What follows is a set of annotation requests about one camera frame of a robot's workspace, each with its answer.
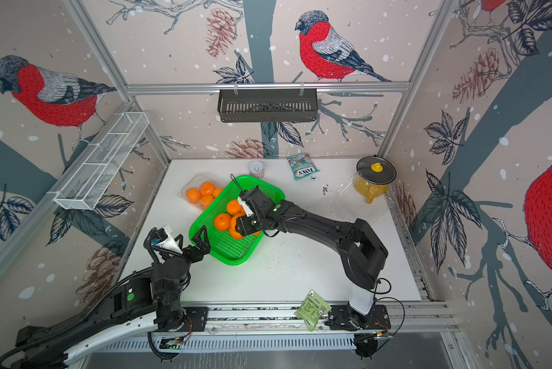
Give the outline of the green plastic perforated basket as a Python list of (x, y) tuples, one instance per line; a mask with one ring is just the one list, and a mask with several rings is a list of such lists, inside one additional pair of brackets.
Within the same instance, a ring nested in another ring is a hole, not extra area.
[[(188, 232), (190, 240), (194, 241), (195, 234), (205, 226), (211, 245), (210, 255), (230, 266), (247, 261), (264, 236), (261, 232), (256, 232), (245, 237), (236, 237), (234, 230), (236, 221), (244, 218), (246, 214), (243, 209), (237, 214), (230, 212), (229, 209), (232, 207), (229, 203), (237, 202), (241, 191), (233, 181), (227, 184), (221, 194), (194, 221)], [(218, 223), (216, 219), (225, 215), (228, 215), (230, 224), (227, 225), (224, 221), (225, 230), (216, 228), (215, 224)]]

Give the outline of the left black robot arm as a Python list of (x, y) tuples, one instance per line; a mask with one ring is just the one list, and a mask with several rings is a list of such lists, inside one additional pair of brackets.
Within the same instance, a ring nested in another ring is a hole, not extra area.
[(22, 354), (12, 368), (68, 368), (101, 347), (137, 333), (148, 335), (148, 344), (161, 361), (176, 353), (155, 346), (153, 335), (177, 334), (186, 343), (202, 332), (207, 307), (184, 307), (182, 292), (191, 282), (190, 267), (211, 251), (208, 230), (201, 227), (192, 243), (183, 244), (163, 228), (153, 228), (144, 241), (152, 265), (121, 279), (91, 307), (51, 327), (27, 326), (19, 330), (14, 349), (0, 356), (0, 368), (11, 357)]

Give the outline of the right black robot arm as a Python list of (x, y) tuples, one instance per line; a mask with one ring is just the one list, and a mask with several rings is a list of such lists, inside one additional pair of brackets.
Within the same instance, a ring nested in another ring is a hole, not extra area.
[(290, 201), (274, 202), (259, 187), (241, 191), (239, 201), (251, 214), (236, 221), (236, 232), (243, 236), (291, 233), (329, 247), (339, 255), (346, 277), (357, 288), (349, 301), (350, 311), (362, 319), (371, 313), (388, 250), (368, 222), (360, 218), (335, 221)]

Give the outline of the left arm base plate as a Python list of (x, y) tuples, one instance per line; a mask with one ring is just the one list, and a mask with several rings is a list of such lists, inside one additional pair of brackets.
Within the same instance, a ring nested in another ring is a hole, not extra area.
[(164, 326), (159, 330), (166, 332), (203, 332), (208, 320), (208, 307), (183, 307), (181, 311), (171, 312)]

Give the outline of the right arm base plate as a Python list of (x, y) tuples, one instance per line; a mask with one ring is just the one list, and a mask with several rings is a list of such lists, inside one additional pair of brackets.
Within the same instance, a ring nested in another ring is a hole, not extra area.
[(366, 315), (354, 310), (349, 303), (333, 305), (327, 315), (325, 325), (331, 330), (341, 331), (389, 331), (391, 329), (388, 310), (382, 304), (374, 304)]

